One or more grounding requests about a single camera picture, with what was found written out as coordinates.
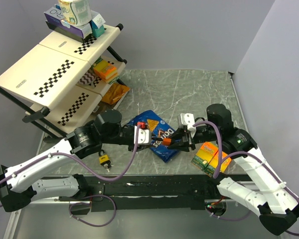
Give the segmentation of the beige checkered shelf rack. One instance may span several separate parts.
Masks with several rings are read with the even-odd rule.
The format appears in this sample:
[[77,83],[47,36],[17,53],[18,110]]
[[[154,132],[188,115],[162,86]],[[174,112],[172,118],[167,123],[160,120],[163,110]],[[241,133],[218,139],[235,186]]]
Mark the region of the beige checkered shelf rack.
[[23,122],[51,139],[64,137],[88,120],[110,89],[100,78],[79,85],[93,64],[104,58],[119,73],[124,70],[127,61],[111,47],[122,30],[122,24],[106,25],[104,34],[85,43],[51,32],[0,75],[0,93],[25,110]]

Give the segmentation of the left yellow sponge pack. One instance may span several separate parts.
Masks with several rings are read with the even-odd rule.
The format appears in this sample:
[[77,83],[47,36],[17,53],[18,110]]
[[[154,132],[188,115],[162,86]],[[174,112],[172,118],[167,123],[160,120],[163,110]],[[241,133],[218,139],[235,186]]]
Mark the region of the left yellow sponge pack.
[[218,147],[211,142],[203,143],[191,163],[206,174],[212,175],[218,163]]

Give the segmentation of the orange snack bag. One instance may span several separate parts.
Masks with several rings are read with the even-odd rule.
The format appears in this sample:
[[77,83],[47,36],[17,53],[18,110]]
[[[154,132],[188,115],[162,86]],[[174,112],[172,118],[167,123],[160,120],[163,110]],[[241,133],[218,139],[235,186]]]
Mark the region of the orange snack bag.
[[109,105],[113,105],[118,102],[129,90],[130,88],[128,86],[113,83],[105,93],[105,95],[102,97],[101,101]]

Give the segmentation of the orange padlock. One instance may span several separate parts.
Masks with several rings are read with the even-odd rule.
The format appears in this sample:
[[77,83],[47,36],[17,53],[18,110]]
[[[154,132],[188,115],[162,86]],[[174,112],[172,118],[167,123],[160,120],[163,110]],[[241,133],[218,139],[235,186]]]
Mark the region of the orange padlock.
[[172,143],[171,138],[164,138],[161,144],[165,146],[170,146],[171,143]]

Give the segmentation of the teal small box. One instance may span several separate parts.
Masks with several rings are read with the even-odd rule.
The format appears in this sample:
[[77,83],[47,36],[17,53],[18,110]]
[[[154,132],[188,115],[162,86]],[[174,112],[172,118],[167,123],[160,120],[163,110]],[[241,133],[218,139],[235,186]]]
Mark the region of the teal small box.
[[104,18],[101,16],[100,13],[98,12],[93,12],[92,13],[92,19],[90,21],[90,25],[92,28],[92,34],[95,38],[100,37],[102,34],[105,33],[105,24]]

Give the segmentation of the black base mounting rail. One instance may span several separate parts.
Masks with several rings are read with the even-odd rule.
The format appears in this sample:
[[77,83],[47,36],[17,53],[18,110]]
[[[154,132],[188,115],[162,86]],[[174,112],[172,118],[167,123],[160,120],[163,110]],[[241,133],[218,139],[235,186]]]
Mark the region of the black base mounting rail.
[[107,210],[181,209],[205,210],[224,206],[216,184],[207,175],[126,175],[115,182],[85,176],[87,191],[76,196],[57,192],[52,197],[71,204],[90,202],[92,212]]

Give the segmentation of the yellow padlock keys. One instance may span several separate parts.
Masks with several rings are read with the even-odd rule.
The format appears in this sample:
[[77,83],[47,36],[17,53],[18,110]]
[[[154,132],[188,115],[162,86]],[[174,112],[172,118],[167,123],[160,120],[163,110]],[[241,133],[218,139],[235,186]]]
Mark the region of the yellow padlock keys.
[[103,167],[107,170],[107,172],[110,172],[112,165],[111,165],[111,163],[105,163],[105,164],[103,164]]

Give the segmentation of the purple zigzag cloth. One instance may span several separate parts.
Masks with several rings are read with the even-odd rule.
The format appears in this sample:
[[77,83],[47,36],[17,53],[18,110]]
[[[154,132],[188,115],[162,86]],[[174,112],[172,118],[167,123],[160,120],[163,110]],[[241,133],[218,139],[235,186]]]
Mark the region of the purple zigzag cloth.
[[96,79],[96,75],[93,70],[89,69],[78,81],[79,85],[88,85]]

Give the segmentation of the orange sponge pack on shelf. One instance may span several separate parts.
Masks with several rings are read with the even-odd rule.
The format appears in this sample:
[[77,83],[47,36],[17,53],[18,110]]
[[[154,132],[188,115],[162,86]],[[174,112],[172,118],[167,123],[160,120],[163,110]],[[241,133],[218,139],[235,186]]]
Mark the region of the orange sponge pack on shelf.
[[108,84],[118,76],[117,68],[105,60],[101,60],[97,64],[94,64],[92,69],[99,78]]

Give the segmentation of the blue Doritos chip bag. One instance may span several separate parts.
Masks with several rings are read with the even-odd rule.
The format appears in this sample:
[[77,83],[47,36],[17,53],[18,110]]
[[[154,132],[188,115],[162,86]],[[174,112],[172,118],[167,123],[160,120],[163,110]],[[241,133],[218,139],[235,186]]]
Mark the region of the blue Doritos chip bag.
[[[164,139],[175,133],[175,130],[152,110],[147,110],[135,116],[127,125],[137,125],[138,122],[145,122],[152,132],[152,136],[156,138]],[[152,140],[151,145],[150,149],[165,163],[180,152],[176,149],[168,149],[167,146],[162,145],[161,140]]]

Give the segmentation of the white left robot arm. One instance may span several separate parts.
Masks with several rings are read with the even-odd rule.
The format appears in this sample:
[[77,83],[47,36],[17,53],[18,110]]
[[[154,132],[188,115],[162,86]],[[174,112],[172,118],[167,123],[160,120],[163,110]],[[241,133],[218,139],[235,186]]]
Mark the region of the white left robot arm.
[[148,123],[121,125],[121,120],[118,110],[104,111],[34,158],[13,167],[0,165],[1,207],[14,212],[45,198],[85,199],[91,188],[83,175],[48,180],[44,176],[70,160],[82,164],[83,158],[100,152],[103,144],[126,145],[133,153],[150,147],[155,136]]

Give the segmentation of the purple tissue box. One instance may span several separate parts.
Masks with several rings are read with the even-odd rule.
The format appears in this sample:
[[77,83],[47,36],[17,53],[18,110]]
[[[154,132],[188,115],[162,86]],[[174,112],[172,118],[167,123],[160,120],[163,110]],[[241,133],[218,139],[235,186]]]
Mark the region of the purple tissue box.
[[59,8],[51,7],[44,12],[48,27],[57,32],[65,32],[78,38],[85,39],[92,35],[92,28],[89,24],[74,26],[65,20]]

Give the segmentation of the yellow padlock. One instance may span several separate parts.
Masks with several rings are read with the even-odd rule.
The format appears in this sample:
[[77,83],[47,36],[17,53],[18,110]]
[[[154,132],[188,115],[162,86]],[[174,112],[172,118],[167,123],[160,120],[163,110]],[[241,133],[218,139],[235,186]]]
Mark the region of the yellow padlock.
[[105,153],[104,150],[101,149],[99,151],[98,155],[99,155],[99,163],[100,163],[100,165],[107,164],[110,161],[108,155]]

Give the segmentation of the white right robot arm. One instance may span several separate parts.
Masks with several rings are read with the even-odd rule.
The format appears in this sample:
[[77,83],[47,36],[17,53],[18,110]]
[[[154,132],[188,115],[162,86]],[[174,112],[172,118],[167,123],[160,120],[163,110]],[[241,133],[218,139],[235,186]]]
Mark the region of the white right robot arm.
[[261,224],[272,234],[288,233],[299,218],[299,196],[282,181],[264,158],[250,134],[234,126],[232,114],[223,104],[212,104],[206,109],[207,120],[193,114],[178,117],[178,129],[163,140],[168,149],[188,152],[196,144],[215,141],[219,153],[225,152],[257,186],[255,192],[234,181],[220,171],[224,161],[218,157],[212,174],[214,182],[208,185],[212,198],[221,196],[235,200],[258,216]]

